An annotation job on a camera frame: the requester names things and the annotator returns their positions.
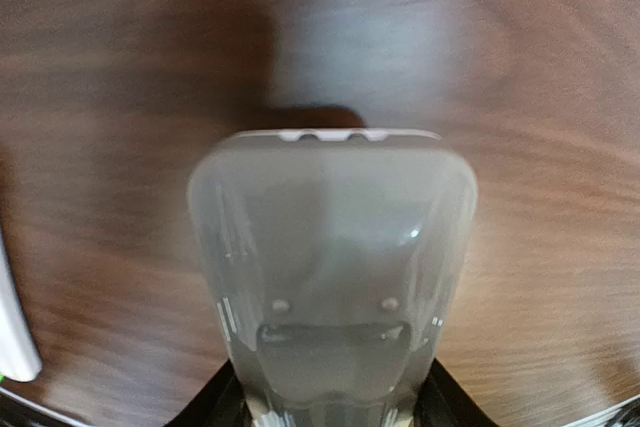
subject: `shiny plastic surface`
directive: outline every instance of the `shiny plastic surface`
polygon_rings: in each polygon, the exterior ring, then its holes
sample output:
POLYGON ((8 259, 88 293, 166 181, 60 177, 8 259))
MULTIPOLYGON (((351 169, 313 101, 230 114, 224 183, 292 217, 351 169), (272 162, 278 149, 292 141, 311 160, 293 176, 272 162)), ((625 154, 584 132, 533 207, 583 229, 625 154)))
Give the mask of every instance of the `shiny plastic surface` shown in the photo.
POLYGON ((408 425, 475 178, 428 133, 331 132, 239 135, 199 165, 205 272, 256 425, 408 425))

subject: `translucent gray plastic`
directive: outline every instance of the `translucent gray plastic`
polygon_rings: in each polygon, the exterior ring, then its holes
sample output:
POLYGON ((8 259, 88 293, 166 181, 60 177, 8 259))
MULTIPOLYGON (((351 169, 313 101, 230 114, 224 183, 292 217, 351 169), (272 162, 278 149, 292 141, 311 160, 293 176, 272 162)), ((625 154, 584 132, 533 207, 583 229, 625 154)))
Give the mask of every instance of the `translucent gray plastic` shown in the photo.
POLYGON ((254 425, 407 426, 476 208, 434 134, 249 132, 189 204, 254 425))

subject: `wooden surface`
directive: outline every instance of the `wooden surface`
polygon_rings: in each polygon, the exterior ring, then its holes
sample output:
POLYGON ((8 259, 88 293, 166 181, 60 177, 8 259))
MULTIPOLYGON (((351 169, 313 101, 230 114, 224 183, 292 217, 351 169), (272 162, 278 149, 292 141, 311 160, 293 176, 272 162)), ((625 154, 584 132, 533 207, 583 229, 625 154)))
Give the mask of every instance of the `wooden surface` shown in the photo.
POLYGON ((0 0, 1 215, 41 377, 157 426, 224 358, 187 176, 248 128, 442 133, 477 227, 439 356, 503 426, 640 392, 640 0, 0 0))

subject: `table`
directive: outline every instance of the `table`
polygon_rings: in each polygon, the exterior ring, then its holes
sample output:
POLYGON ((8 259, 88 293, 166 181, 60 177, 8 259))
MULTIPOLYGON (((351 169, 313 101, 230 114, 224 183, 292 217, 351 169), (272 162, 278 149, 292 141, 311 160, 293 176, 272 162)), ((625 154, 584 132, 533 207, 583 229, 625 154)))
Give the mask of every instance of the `table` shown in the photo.
POLYGON ((640 0, 0 0, 31 400, 172 418, 225 359, 185 186, 252 128, 435 130, 477 222, 439 358, 503 426, 640 391, 640 0))

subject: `wooden table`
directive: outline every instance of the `wooden table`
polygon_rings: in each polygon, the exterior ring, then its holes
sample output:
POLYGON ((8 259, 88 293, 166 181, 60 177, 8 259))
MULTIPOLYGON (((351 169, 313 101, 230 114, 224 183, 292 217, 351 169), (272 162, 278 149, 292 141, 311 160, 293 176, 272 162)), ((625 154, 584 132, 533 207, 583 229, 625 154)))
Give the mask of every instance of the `wooden table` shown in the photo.
POLYGON ((640 0, 0 6, 1 213, 45 365, 10 389, 101 426, 173 417, 225 358, 189 172, 238 130, 354 121, 308 108, 334 105, 475 167, 439 357, 494 420, 640 391, 640 0))

